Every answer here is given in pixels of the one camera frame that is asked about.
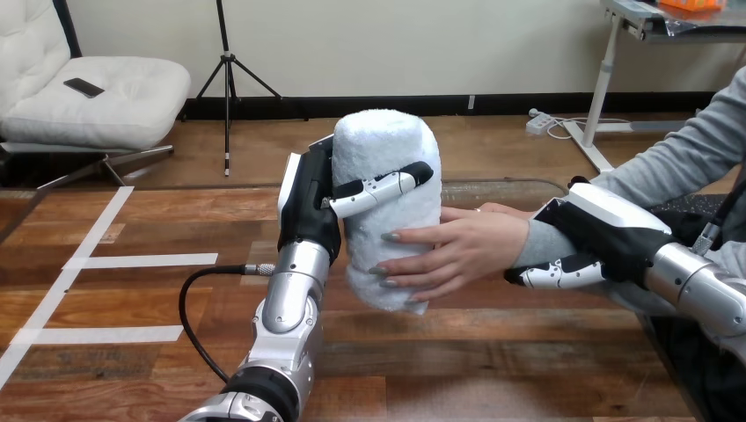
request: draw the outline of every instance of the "rolled towel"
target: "rolled towel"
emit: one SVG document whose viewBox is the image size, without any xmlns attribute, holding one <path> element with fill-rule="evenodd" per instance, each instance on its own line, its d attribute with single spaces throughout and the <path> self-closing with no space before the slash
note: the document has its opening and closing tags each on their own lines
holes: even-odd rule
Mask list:
<svg viewBox="0 0 746 422">
<path fill-rule="evenodd" d="M 442 174 L 435 136 L 422 119 L 392 110 L 350 114 L 334 129 L 334 186 L 372 179 L 418 161 L 433 169 L 428 182 L 370 211 L 348 217 L 344 223 L 349 256 L 347 282 L 357 297 L 373 308 L 422 315 L 427 303 L 407 303 L 413 289 L 382 287 L 380 283 L 386 278 L 368 271 L 379 262 L 432 249 L 432 245 L 385 242 L 381 235 L 440 223 Z"/>
</svg>

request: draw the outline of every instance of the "robotic hand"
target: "robotic hand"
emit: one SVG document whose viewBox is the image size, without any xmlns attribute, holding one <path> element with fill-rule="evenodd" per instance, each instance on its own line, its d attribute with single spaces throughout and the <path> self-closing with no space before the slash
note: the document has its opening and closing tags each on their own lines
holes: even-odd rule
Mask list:
<svg viewBox="0 0 746 422">
<path fill-rule="evenodd" d="M 339 219 L 397 198 L 433 176 L 427 164 L 415 163 L 333 189 L 332 147 L 333 137 L 327 136 L 308 152 L 290 155 L 278 201 L 280 253 L 269 271 L 267 298 L 253 318 L 252 350 L 220 394 L 181 422 L 297 421 L 321 349 L 319 314 L 329 267 L 340 252 Z M 271 266 L 246 268 L 260 273 Z"/>
<path fill-rule="evenodd" d="M 506 280 L 529 288 L 634 282 L 698 321 L 714 344 L 746 364 L 746 280 L 700 256 L 717 231 L 712 224 L 690 249 L 648 211 L 590 184 L 573 185 L 533 218 L 558 228 L 581 253 L 509 270 Z"/>
</svg>

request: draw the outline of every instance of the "smartphone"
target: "smartphone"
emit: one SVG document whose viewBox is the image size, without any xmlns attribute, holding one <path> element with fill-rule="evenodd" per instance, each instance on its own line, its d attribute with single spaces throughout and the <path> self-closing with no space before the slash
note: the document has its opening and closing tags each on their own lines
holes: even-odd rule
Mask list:
<svg viewBox="0 0 746 422">
<path fill-rule="evenodd" d="M 104 90 L 100 89 L 98 86 L 89 84 L 79 77 L 70 79 L 69 81 L 65 81 L 63 83 L 88 98 L 96 98 L 100 93 L 104 92 Z"/>
</svg>

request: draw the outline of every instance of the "white tape line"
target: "white tape line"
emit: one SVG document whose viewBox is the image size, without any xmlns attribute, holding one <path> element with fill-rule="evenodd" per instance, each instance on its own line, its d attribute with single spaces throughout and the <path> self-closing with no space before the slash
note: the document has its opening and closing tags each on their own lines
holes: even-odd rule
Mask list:
<svg viewBox="0 0 746 422">
<path fill-rule="evenodd" d="M 45 328 L 35 345 L 101 345 L 123 343 L 165 343 L 179 339 L 181 325 L 122 328 Z"/>
<path fill-rule="evenodd" d="M 83 242 L 77 247 L 77 251 L 72 256 L 73 258 L 88 258 L 91 256 L 93 250 L 96 249 L 96 245 L 101 241 L 101 237 L 109 230 L 109 226 L 127 201 L 127 198 L 129 198 L 132 190 L 132 186 L 119 188 L 112 200 L 109 201 L 109 205 L 106 206 L 104 212 L 99 216 L 99 219 L 91 227 L 91 231 L 88 232 Z"/>
<path fill-rule="evenodd" d="M 132 187 L 119 188 L 112 200 L 109 201 L 109 205 L 106 206 L 104 212 L 99 216 L 99 219 L 91 227 L 88 235 L 85 236 L 83 242 L 77 247 L 73 258 L 88 258 L 91 256 L 96 245 L 99 244 L 101 237 L 109 229 L 109 225 L 112 223 L 114 217 L 119 213 L 127 198 L 129 198 L 132 189 Z M 36 307 L 31 317 L 28 318 L 26 324 L 13 336 L 13 340 L 8 345 L 5 353 L 3 353 L 3 356 L 0 356 L 0 389 L 11 378 L 13 371 L 16 370 L 20 361 L 23 360 L 29 347 L 31 347 L 31 344 L 39 336 L 41 329 L 47 324 L 52 314 L 55 313 L 55 309 L 57 309 L 57 306 L 59 306 L 62 298 L 65 296 L 65 290 L 72 286 L 73 281 L 75 281 L 79 273 L 79 269 L 62 270 L 60 276 L 57 277 L 55 283 L 49 288 L 44 299 L 41 300 L 39 306 Z"/>
<path fill-rule="evenodd" d="M 187 253 L 182 255 L 142 255 L 132 257 L 72 258 L 68 269 L 141 268 L 146 266 L 212 266 L 216 253 Z"/>
</svg>

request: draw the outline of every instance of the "woman's hand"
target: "woman's hand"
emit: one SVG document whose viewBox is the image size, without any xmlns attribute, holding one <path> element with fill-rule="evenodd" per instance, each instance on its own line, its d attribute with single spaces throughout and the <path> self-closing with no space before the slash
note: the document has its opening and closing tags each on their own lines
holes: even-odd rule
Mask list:
<svg viewBox="0 0 746 422">
<path fill-rule="evenodd" d="M 370 272 L 385 274 L 386 287 L 422 289 L 410 301 L 426 302 L 448 295 L 470 281 L 510 268 L 529 235 L 528 217 L 500 212 L 445 207 L 441 221 L 439 226 L 402 229 L 384 235 L 384 240 L 390 242 L 440 247 L 420 256 L 384 261 Z"/>
<path fill-rule="evenodd" d="M 513 215 L 518 218 L 523 218 L 524 220 L 529 220 L 536 213 L 536 211 L 521 211 L 519 209 L 507 207 L 501 204 L 495 204 L 493 202 L 487 202 L 485 205 L 477 209 L 483 213 L 503 213 L 507 215 Z"/>
</svg>

